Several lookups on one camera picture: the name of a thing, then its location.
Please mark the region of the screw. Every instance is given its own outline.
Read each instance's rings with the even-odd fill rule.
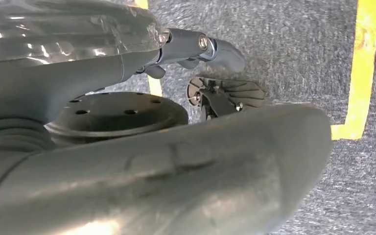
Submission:
[[[171,33],[170,33],[169,29],[165,29],[164,32],[162,32],[162,33],[159,34],[159,42],[161,44],[167,43],[168,40],[169,40],[170,35],[171,35]]]
[[[200,101],[201,94],[199,92],[195,93],[195,100]]]
[[[236,104],[236,105],[235,105],[235,109],[236,109],[237,111],[239,111],[239,112],[240,112],[241,110],[243,110],[243,103],[240,102],[240,103]]]
[[[202,34],[198,37],[198,45],[202,50],[206,50],[208,47],[208,38]]]

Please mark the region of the gray carpet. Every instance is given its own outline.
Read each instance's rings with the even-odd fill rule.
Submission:
[[[150,8],[168,27],[200,30],[235,44],[248,58],[244,73],[270,102],[313,102],[334,124],[343,123],[348,104],[356,0],[151,0]],[[192,122],[198,112],[185,88],[205,70],[167,67],[166,97],[184,105]],[[137,76],[110,90],[148,92]],[[376,71],[363,139],[336,141],[320,183],[277,233],[376,235]]]

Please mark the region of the plastic wrap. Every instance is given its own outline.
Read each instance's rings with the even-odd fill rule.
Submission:
[[[105,0],[0,0],[0,61],[52,64],[161,48],[147,10]]]

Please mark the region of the mounting hole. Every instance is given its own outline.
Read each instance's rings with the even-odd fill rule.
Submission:
[[[88,114],[89,112],[90,110],[79,110],[79,111],[76,111],[75,114],[82,115],[82,114]]]
[[[127,115],[135,115],[136,113],[138,113],[138,111],[134,109],[128,109],[128,110],[125,110],[124,113]]]

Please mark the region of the yellow tape line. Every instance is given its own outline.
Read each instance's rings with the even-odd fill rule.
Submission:
[[[135,3],[138,7],[143,9],[148,9],[149,4],[148,0],[135,0]],[[162,86],[159,79],[152,78],[148,76],[149,90],[150,93],[157,96],[162,96]]]
[[[332,139],[362,137],[373,87],[376,55],[376,0],[358,0],[350,96],[344,125],[331,127]]]

